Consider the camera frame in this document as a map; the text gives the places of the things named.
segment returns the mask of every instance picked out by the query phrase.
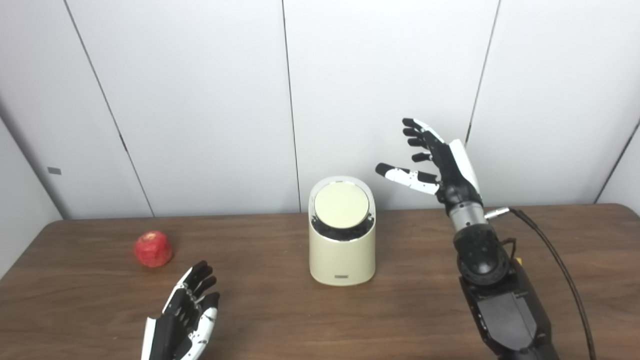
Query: black cable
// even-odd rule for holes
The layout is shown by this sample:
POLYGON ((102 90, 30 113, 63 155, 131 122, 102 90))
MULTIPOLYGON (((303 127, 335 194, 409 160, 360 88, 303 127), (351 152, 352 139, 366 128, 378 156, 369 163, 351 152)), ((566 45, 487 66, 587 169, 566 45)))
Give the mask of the black cable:
POLYGON ((513 260, 513 257, 516 254, 516 239, 514 238, 508 238, 507 240, 502 241, 502 246, 505 246, 507 244, 511 244, 511 260, 513 260))
POLYGON ((544 241, 545 245, 553 255, 554 259, 558 266, 560 266, 560 270, 566 279, 566 282, 569 284, 569 288, 571 288, 571 293, 573 294, 573 298, 575 299, 575 304, 578 306, 578 312, 580 313, 580 319, 582 320, 582 326, 584 327, 584 335, 587 338, 587 347, 589 349, 589 358, 590 360, 596 360, 596 349, 593 344, 593 337, 591 335, 591 328, 589 327, 589 320, 587 320, 587 313, 584 310, 584 305, 582 305, 582 300, 580 299, 580 294, 578 294, 578 289, 575 287, 573 280, 571 279, 571 275, 569 275, 569 270, 564 265, 560 255, 557 253, 556 248, 551 244, 551 241, 547 238, 545 233, 540 230, 538 225, 536 225, 533 220, 531 220, 524 212, 518 209, 509 208, 510 212, 512 212, 515 216, 520 218, 520 220, 524 221, 533 231, 535 231, 542 241, 544 241))

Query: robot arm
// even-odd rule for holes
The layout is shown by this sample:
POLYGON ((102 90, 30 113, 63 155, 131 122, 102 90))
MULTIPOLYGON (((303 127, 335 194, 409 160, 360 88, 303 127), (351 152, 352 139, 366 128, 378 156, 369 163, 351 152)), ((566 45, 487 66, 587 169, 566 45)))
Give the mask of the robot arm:
POLYGON ((216 324, 220 294, 204 295, 216 284, 211 266, 192 266, 173 288, 158 319, 147 318, 141 360, 196 360, 216 324))
POLYGON ((376 172, 397 183, 436 195, 455 228, 460 285, 483 341, 500 360, 558 360, 551 324, 517 260, 509 257, 484 215, 476 175, 460 140, 445 143, 426 124, 403 119, 412 156, 432 161, 434 174, 378 164, 376 172))

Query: brown tabletop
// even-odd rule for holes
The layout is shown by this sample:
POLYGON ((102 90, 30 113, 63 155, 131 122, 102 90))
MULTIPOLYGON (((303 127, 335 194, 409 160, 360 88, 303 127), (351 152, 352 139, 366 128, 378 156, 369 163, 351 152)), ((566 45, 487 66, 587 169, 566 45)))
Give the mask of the brown tabletop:
MULTIPOLYGON (((637 358, 640 219, 619 205, 523 209, 572 273, 598 358, 637 358)), ((561 358, 587 359, 571 293, 544 244, 512 215, 493 224, 518 238, 561 358)), ((145 318, 206 259, 222 298, 201 359, 495 359, 461 293, 444 211, 382 211, 377 226, 374 278, 334 288, 309 274, 306 214, 53 223, 0 281, 0 358, 138 359, 145 318), (156 229, 175 257, 144 268, 133 245, 156 229)))

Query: peeled apple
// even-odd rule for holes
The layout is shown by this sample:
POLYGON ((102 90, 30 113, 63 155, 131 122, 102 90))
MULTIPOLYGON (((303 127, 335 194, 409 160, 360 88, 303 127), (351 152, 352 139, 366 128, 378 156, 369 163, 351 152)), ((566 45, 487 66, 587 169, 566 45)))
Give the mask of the peeled apple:
POLYGON ((157 268, 171 260, 173 249, 165 234, 149 231, 138 238, 134 253, 142 265, 157 268))

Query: small label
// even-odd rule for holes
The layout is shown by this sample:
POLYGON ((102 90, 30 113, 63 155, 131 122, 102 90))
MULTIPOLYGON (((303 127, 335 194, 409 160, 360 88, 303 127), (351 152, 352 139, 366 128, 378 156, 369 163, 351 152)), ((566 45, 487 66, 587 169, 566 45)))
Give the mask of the small label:
POLYGON ((54 175, 62 175, 62 170, 58 169, 57 167, 47 167, 47 171, 50 174, 54 174, 54 175))

